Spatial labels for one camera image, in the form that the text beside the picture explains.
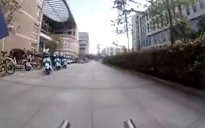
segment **building facade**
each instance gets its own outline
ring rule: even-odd
[[[106,47],[102,50],[102,56],[114,56],[127,52],[126,47]]]
[[[43,0],[16,0],[20,8],[14,12],[14,22],[9,28],[9,36],[0,41],[0,49],[14,48],[38,51],[39,30]]]
[[[79,32],[79,56],[89,54],[89,33]]]
[[[61,40],[57,50],[66,56],[78,56],[78,28],[65,0],[46,0],[41,26],[40,49],[54,37]]]
[[[78,29],[65,0],[15,1],[20,8],[14,12],[12,26],[8,26],[9,36],[0,41],[1,50],[20,48],[39,52],[56,36],[62,40],[58,50],[78,55]]]
[[[170,44],[170,29],[167,12],[163,12],[160,16],[151,16],[149,11],[144,15],[136,14],[132,19],[133,31],[133,49],[146,49],[159,47]],[[197,22],[201,16],[205,15],[205,0],[197,0],[193,5],[178,4],[171,9],[172,16],[187,18],[190,26],[197,29]]]

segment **handlebar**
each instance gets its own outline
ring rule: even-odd
[[[68,120],[63,120],[58,128],[70,128],[70,123]]]
[[[124,121],[124,128],[136,128],[132,119]],[[70,128],[70,122],[68,120],[63,120],[58,128]]]
[[[124,121],[124,128],[136,128],[132,119]]]

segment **bush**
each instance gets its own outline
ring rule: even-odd
[[[106,57],[103,63],[205,90],[205,41]]]

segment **road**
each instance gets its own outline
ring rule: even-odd
[[[0,79],[0,128],[205,128],[205,98],[97,62]]]

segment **glass building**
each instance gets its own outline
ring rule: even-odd
[[[66,55],[77,56],[79,50],[77,25],[67,2],[65,0],[45,0],[42,11],[39,50],[47,47],[54,38],[59,38],[60,43],[57,50]]]

